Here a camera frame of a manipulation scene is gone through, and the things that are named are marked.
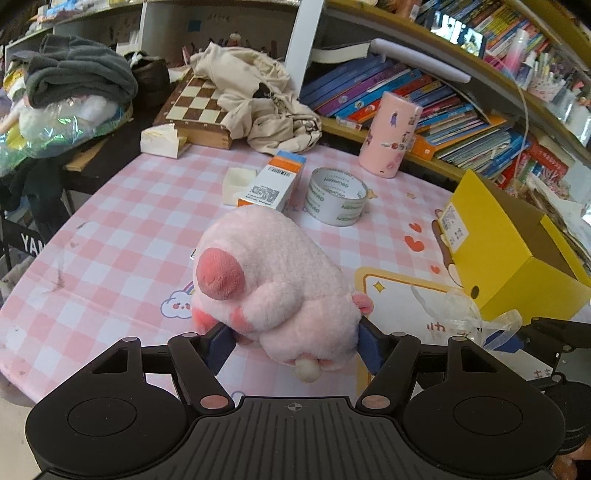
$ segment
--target purple book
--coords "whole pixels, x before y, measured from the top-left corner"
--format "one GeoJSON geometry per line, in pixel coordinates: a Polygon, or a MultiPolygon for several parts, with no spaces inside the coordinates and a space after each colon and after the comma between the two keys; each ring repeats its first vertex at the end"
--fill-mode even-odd
{"type": "Polygon", "coordinates": [[[349,90],[344,91],[341,95],[333,98],[330,102],[326,102],[324,105],[319,107],[317,112],[323,116],[331,116],[339,108],[345,106],[345,104],[350,100],[354,99],[361,93],[366,92],[371,87],[376,86],[378,83],[393,77],[398,72],[403,71],[405,68],[407,68],[406,65],[397,63],[396,65],[393,65],[377,73],[373,77],[370,77],[367,80],[352,86],[349,90]]]}

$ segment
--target floor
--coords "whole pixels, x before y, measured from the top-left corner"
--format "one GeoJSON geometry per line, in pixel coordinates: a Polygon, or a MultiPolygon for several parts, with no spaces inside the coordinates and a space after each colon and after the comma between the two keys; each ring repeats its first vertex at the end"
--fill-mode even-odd
{"type": "Polygon", "coordinates": [[[30,410],[0,398],[0,478],[33,480],[39,475],[25,439],[25,421],[30,410]]]}

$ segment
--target barcode label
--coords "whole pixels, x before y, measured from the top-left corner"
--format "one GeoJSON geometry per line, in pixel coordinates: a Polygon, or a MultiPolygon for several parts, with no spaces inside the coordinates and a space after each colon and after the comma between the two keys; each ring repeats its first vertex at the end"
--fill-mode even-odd
{"type": "Polygon", "coordinates": [[[257,185],[251,188],[251,191],[245,196],[245,198],[256,200],[264,205],[271,206],[278,195],[279,190],[270,189],[263,185],[257,185]]]}
{"type": "Polygon", "coordinates": [[[292,175],[295,175],[295,173],[293,173],[292,171],[287,171],[287,170],[283,170],[281,168],[276,168],[276,167],[269,167],[269,170],[271,170],[271,172],[273,172],[273,173],[277,173],[277,174],[283,175],[285,177],[291,177],[292,175]]]}
{"type": "Polygon", "coordinates": [[[450,203],[441,216],[441,229],[447,238],[449,250],[455,253],[464,240],[468,238],[468,230],[456,208],[450,203]]]}

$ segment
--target folded gray cloth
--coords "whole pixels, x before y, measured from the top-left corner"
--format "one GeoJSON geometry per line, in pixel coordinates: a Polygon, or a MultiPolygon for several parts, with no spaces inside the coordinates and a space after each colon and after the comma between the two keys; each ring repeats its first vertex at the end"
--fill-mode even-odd
{"type": "Polygon", "coordinates": [[[25,85],[34,108],[82,95],[99,95],[123,105],[138,93],[127,61],[106,45],[85,38],[50,34],[39,53],[17,53],[13,58],[28,64],[25,85]]]}

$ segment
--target plush toy ear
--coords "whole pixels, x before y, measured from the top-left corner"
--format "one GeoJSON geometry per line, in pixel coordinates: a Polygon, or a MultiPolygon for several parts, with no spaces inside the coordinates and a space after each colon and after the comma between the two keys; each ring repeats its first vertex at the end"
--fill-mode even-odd
{"type": "Polygon", "coordinates": [[[353,298],[353,303],[357,305],[363,315],[369,315],[373,312],[374,303],[365,293],[356,291],[351,295],[351,298],[353,298]]]}

